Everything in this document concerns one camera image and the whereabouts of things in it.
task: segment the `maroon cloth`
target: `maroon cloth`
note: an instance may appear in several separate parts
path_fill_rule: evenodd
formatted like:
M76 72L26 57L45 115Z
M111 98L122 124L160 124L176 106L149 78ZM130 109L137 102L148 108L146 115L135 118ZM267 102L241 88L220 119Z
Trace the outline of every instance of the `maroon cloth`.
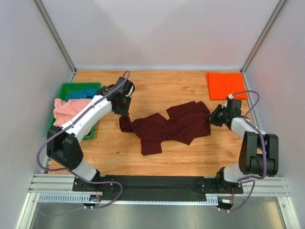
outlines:
M129 116L120 117L122 132L134 132L141 139L142 154L162 153L161 142L176 140L189 145L194 138L211 134L210 123L205 121L210 111L203 102L195 101L170 107L170 119L159 113L131 122Z

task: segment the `folded cloth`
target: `folded cloth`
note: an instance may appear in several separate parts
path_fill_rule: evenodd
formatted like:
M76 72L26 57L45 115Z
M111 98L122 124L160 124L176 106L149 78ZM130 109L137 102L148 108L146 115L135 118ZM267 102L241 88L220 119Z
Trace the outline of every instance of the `folded cloth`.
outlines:
M195 101L170 107L169 119L159 113L131 122L129 116L120 117L122 132L134 132L141 139L142 155L162 153L161 142L176 140L189 145L194 138L211 134L205 121L210 111L203 102Z
M91 99L70 99L69 101L63 101L61 99L55 99L54 101L54 126L62 126L66 122L75 117L83 108L85 108Z
M220 74L207 73L206 81L210 100L224 100L229 94L244 91L244 80L241 73ZM234 99L247 99L247 93L240 93Z
M81 91L72 92L69 94L66 101L69 101L69 99L93 99L98 90L99 89L84 89Z

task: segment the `white wall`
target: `white wall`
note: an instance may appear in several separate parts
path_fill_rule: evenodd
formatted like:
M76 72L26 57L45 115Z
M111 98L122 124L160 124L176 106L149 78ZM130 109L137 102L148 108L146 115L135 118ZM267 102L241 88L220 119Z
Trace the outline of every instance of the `white wall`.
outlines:
M261 94L256 113L280 140L284 176L305 228L305 1L288 1L245 76Z
M43 0L79 69L240 69L278 0Z
M71 72L31 0L0 1L0 228L15 227Z

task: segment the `wood surface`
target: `wood surface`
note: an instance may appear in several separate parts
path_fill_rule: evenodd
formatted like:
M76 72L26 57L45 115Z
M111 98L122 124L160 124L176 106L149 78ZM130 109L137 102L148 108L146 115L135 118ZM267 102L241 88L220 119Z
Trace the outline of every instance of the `wood surface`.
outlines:
M78 71L75 82L110 85L124 71ZM224 101L210 101L204 71L131 71L135 85L130 118L144 118L190 101L203 101L212 112ZM243 100L243 114L248 110ZM84 158L101 174L155 176L215 176L221 167L238 162L242 140L226 126L211 126L211 135L199 137L187 146L177 141L162 142L163 153L143 156L140 139L122 133L119 116L107 114L96 125L94 139L83 140ZM51 162L50 168L61 165Z

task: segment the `green bin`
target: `green bin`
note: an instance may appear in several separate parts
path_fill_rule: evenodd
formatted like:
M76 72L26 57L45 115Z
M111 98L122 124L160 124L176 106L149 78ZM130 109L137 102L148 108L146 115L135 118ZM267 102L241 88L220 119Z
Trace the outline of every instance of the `green bin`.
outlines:
M66 99L68 98L68 96L72 92L81 91L81 90L89 89L89 88L100 89L101 86L102 85L99 82L94 82L94 83L91 83L91 82L90 83L63 83L61 85L61 90L59 91L58 98L66 101ZM55 118L53 116L51 121L50 121L49 129L51 128L51 126L53 125L54 122L55 122ZM84 137L84 139L93 139L94 130L95 130L95 125L91 128L91 131L89 132L88 135L86 135Z

